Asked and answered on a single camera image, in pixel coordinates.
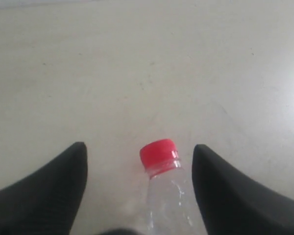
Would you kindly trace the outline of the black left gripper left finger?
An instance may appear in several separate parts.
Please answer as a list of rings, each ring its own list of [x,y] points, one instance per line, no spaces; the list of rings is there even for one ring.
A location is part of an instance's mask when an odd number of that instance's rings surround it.
[[[87,147],[75,142],[37,171],[1,189],[0,235],[68,235],[87,175]]]

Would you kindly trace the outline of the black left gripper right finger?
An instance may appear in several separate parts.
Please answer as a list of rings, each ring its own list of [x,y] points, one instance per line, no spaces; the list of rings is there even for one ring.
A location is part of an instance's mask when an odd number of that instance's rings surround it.
[[[192,181],[210,235],[294,235],[294,200],[249,178],[204,144]]]

